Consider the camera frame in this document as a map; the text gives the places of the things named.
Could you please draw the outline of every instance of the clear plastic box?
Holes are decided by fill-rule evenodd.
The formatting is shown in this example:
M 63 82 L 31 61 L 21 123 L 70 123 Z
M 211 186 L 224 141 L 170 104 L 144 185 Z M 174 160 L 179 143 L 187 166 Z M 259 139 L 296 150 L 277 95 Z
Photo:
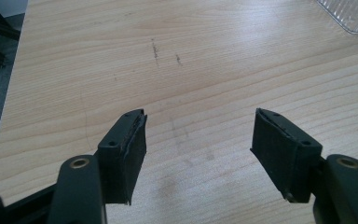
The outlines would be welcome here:
M 351 34 L 358 34 L 358 0 L 317 0 Z

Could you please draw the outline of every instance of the wood grain surface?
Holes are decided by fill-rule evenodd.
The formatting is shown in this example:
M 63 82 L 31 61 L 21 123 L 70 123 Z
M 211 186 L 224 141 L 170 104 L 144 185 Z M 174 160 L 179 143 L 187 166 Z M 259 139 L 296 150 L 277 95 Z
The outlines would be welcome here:
M 132 206 L 109 223 L 313 223 L 251 153 L 255 109 L 358 159 L 358 35 L 310 0 L 30 0 L 0 125 L 10 204 L 144 108 Z

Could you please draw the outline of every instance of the metal screw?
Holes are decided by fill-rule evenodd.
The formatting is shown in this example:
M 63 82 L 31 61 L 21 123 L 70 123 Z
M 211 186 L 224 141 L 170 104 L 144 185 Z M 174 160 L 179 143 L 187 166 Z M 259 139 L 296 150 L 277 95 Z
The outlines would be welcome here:
M 342 165 L 345 166 L 347 168 L 351 168 L 351 169 L 357 169 L 358 168 L 358 164 L 356 161 L 350 159 L 350 158 L 344 158 L 344 157 L 340 157 L 337 159 L 337 162 Z
M 87 166 L 90 163 L 89 159 L 80 158 L 71 162 L 70 166 L 73 169 L 79 169 Z

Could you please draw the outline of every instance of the wooden table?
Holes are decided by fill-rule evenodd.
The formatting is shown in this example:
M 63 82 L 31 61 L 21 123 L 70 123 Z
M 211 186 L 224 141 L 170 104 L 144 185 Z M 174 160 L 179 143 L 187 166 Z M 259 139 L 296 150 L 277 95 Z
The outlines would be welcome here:
M 310 0 L 31 0 L 0 126 L 5 204 L 141 107 L 148 153 L 110 223 L 313 223 L 313 199 L 286 202 L 249 150 L 255 109 L 358 159 L 358 35 Z

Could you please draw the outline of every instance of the dark mark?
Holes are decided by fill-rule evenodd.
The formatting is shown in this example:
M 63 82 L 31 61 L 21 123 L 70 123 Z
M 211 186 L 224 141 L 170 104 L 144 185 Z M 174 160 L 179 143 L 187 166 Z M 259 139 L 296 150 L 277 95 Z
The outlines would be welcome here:
M 178 62 L 179 65 L 183 66 L 182 63 L 180 62 L 180 58 L 179 58 L 179 55 L 178 54 L 175 54 L 176 55 L 176 61 Z
M 157 64 L 157 66 L 159 66 L 158 65 L 158 55 L 157 55 L 158 48 L 157 48 L 156 44 L 154 43 L 154 38 L 152 38 L 152 46 L 153 46 L 153 52 L 155 55 L 156 64 Z

